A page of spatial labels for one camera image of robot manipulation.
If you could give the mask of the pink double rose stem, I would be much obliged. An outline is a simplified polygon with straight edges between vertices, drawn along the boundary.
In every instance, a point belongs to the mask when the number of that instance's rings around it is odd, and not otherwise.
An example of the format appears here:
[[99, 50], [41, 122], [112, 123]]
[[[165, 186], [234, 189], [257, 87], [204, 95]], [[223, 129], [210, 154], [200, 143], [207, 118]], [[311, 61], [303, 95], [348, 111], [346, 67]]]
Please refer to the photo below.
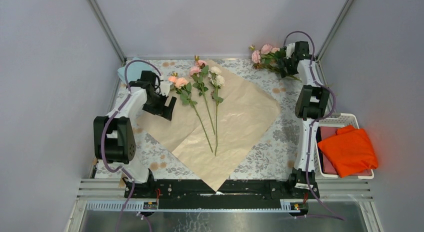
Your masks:
[[172, 73], [171, 76], [167, 79], [169, 82], [172, 83], [172, 90], [176, 92], [177, 95], [179, 95], [179, 98], [181, 100], [181, 103], [184, 106], [190, 106], [198, 118], [200, 122], [200, 126], [203, 130], [203, 133], [205, 135], [205, 139], [207, 141], [208, 147], [211, 152], [213, 152], [212, 144], [208, 135], [208, 132], [206, 130], [206, 127], [204, 125], [203, 119], [197, 109], [198, 102], [194, 100], [193, 98], [193, 92], [194, 89], [197, 89], [194, 87], [194, 80], [193, 83], [191, 81], [188, 81], [185, 77], [180, 77], [176, 72]]

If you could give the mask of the pink fake rose stem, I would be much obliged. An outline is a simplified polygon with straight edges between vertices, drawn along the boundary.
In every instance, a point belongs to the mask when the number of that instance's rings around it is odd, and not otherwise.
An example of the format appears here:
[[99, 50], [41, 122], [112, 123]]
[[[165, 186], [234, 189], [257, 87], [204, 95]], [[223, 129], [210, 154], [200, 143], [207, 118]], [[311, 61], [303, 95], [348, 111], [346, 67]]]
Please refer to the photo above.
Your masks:
[[194, 56], [194, 66], [191, 67], [190, 71], [189, 71], [189, 76], [191, 79], [193, 79], [194, 84], [193, 86], [199, 90], [199, 96], [203, 97], [203, 100], [205, 102], [205, 106], [207, 109], [207, 113], [208, 113], [208, 117], [212, 126], [212, 131], [213, 134], [216, 135], [216, 129], [214, 127], [214, 123], [212, 120], [212, 115], [211, 115], [211, 111], [209, 108], [209, 104], [207, 101], [207, 97], [206, 97], [206, 92], [209, 90], [206, 85], [205, 85], [205, 79], [207, 76], [207, 71], [204, 71], [204, 68], [207, 66], [208, 64], [206, 63], [205, 60], [200, 59], [200, 57], [198, 55]]

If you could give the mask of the peach wrapping paper sheet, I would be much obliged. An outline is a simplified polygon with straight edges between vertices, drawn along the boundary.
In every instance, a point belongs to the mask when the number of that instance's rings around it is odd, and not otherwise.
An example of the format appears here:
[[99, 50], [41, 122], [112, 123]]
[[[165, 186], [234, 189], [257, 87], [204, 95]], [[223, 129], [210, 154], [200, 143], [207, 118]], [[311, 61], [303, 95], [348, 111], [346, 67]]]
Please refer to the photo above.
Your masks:
[[136, 120], [135, 160], [156, 178], [201, 179], [218, 191], [281, 113], [279, 103], [254, 83], [221, 68], [223, 99], [192, 90], [195, 107], [175, 103], [172, 119], [143, 112]]

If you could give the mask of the white fake rose stem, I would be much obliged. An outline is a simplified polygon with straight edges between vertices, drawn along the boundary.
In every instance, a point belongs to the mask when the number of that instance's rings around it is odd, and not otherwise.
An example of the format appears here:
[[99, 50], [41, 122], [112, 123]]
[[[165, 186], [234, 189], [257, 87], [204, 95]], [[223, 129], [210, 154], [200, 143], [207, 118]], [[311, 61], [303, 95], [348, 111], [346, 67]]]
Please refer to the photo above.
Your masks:
[[217, 155], [219, 138], [218, 138], [218, 108], [219, 105], [224, 101], [219, 95], [219, 90], [225, 85], [225, 78], [222, 76], [222, 70], [217, 66], [213, 66], [208, 72], [209, 82], [213, 86], [212, 99], [215, 103], [215, 116], [214, 116], [214, 129], [215, 129], [215, 148], [214, 155]]

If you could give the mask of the pile of fake flowers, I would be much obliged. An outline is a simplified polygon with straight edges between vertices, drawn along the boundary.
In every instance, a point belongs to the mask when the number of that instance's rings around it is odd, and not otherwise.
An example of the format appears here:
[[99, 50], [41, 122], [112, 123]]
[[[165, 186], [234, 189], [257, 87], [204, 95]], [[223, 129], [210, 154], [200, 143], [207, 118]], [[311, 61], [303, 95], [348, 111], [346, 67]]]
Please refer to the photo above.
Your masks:
[[291, 66], [291, 58], [294, 52], [295, 44], [276, 47], [271, 44], [265, 44], [261, 49], [256, 49], [250, 45], [252, 67], [257, 70], [268, 70], [279, 74], [282, 79], [294, 79], [300, 81], [295, 75], [297, 72]]

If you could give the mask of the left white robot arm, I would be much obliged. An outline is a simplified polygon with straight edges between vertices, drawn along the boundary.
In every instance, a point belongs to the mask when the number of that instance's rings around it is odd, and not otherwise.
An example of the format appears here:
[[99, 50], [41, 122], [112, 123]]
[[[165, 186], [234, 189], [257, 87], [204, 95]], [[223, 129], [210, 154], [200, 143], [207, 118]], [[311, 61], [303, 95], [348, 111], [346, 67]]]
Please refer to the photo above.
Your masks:
[[127, 85], [128, 93], [120, 105], [93, 121], [94, 154], [110, 173], [121, 172], [144, 198], [152, 196], [155, 184], [150, 169], [135, 160], [137, 145], [133, 127], [139, 111], [172, 119], [176, 98], [169, 96], [172, 83], [156, 73], [141, 72], [140, 78]]

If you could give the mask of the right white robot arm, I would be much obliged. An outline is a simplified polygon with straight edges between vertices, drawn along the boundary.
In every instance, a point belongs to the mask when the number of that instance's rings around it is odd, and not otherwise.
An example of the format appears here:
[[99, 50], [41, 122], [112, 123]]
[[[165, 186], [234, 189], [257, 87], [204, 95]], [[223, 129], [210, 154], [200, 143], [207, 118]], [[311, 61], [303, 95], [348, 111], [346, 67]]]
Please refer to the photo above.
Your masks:
[[300, 119], [298, 153], [292, 172], [287, 180], [287, 193], [293, 198], [301, 197], [314, 187], [315, 139], [319, 119], [326, 113], [330, 92], [324, 87], [317, 72], [314, 56], [306, 41], [290, 43], [283, 59], [289, 75], [299, 75], [303, 84], [295, 105], [295, 116]]

